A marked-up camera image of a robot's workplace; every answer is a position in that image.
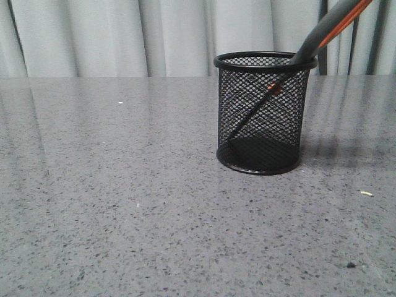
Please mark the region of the grey pleated curtain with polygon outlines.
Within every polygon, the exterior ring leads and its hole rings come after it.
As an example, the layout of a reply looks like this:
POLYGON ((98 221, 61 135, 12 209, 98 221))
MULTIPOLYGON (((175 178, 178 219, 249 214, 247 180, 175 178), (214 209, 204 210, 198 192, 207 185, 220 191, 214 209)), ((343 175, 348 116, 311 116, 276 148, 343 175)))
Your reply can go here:
POLYGON ((333 1, 2 1, 1 77, 196 77, 301 46, 333 1))

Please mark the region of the grey orange handled scissors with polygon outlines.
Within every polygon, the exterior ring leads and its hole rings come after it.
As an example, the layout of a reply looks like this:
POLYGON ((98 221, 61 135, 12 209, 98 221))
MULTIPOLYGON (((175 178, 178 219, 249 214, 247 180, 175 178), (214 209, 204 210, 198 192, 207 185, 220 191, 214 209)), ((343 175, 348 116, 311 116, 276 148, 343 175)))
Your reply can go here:
MULTIPOLYGON (((353 20, 367 8, 371 0, 363 1, 338 1, 331 10, 311 30, 297 53, 290 59, 289 65, 306 64, 325 48, 337 35, 339 35, 353 20)), ((281 93, 281 86, 291 77, 290 74, 283 75, 267 87, 267 92, 262 96, 248 112, 248 114, 235 127, 228 136, 232 139, 246 125, 246 123, 257 113, 259 108, 267 102, 271 96, 281 93)))

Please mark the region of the small yellow crumb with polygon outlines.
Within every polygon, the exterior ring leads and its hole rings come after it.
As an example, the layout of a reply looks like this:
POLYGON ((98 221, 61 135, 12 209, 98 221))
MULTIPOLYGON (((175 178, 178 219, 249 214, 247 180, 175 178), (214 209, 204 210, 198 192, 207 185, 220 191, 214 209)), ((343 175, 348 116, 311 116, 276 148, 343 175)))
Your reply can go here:
POLYGON ((365 195, 365 196, 369 196, 369 197, 372 197, 372 196, 373 196, 372 193, 367 192, 367 191, 360 191, 360 194, 365 195))

